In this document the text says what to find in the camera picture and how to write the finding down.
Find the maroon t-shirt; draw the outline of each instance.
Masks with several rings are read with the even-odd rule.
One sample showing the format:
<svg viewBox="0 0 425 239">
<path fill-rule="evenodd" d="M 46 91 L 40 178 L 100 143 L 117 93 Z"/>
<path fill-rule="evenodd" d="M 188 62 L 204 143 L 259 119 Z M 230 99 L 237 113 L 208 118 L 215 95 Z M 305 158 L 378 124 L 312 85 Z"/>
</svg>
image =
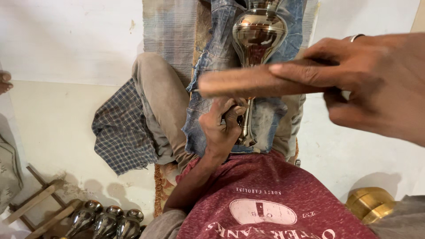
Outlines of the maroon t-shirt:
<svg viewBox="0 0 425 239">
<path fill-rule="evenodd" d="M 199 160 L 191 161 L 177 182 Z M 378 238 L 319 180 L 276 151 L 232 155 L 209 183 L 178 239 Z"/>
</svg>

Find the checkered cloth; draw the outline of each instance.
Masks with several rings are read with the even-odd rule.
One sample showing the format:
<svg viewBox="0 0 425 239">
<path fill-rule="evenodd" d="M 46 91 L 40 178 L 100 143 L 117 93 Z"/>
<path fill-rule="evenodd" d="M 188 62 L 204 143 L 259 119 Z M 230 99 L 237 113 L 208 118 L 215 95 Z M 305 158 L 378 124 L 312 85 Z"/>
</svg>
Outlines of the checkered cloth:
<svg viewBox="0 0 425 239">
<path fill-rule="evenodd" d="M 133 79 L 96 111 L 91 129 L 94 151 L 118 176 L 158 161 Z"/>
</svg>

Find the brass bowl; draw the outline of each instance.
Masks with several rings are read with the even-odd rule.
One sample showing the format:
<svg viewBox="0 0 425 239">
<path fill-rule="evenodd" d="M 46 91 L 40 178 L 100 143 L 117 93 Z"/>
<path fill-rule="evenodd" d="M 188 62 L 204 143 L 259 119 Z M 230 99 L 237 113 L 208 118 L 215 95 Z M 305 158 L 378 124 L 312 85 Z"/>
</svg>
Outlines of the brass bowl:
<svg viewBox="0 0 425 239">
<path fill-rule="evenodd" d="M 396 203 L 385 189 L 370 187 L 353 192 L 345 207 L 364 224 L 370 224 L 391 214 Z"/>
</svg>

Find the denim cloth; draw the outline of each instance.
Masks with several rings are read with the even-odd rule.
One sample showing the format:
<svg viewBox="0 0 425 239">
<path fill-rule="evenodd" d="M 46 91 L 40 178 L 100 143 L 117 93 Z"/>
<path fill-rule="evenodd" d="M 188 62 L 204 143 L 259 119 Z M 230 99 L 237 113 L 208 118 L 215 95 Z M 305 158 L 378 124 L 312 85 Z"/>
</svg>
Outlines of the denim cloth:
<svg viewBox="0 0 425 239">
<path fill-rule="evenodd" d="M 192 82 L 187 87 L 188 91 L 198 88 L 198 77 L 205 72 L 240 66 L 232 46 L 232 27 L 244 10 L 244 7 L 235 0 L 211 0 L 212 38 L 195 66 Z M 288 25 L 288 35 L 268 63 L 292 60 L 297 55 L 303 40 L 303 1 L 285 0 L 279 6 L 278 14 Z M 192 93 L 186 123 L 182 128 L 187 137 L 185 150 L 188 153 L 204 155 L 206 139 L 198 118 L 209 112 L 211 104 L 211 99 L 203 99 L 198 92 Z M 256 135 L 258 143 L 252 147 L 235 145 L 232 153 L 268 153 L 272 148 L 279 120 L 286 112 L 285 103 L 278 97 L 256 98 L 253 103 L 251 130 Z"/>
</svg>

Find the vase neck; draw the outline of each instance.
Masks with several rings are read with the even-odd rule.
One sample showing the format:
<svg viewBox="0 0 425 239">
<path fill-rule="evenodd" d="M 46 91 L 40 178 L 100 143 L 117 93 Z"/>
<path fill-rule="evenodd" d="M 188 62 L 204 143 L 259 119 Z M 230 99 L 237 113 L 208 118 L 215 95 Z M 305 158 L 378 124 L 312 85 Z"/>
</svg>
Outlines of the vase neck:
<svg viewBox="0 0 425 239">
<path fill-rule="evenodd" d="M 267 9 L 277 11 L 283 0 L 248 0 L 247 10 Z"/>
</svg>

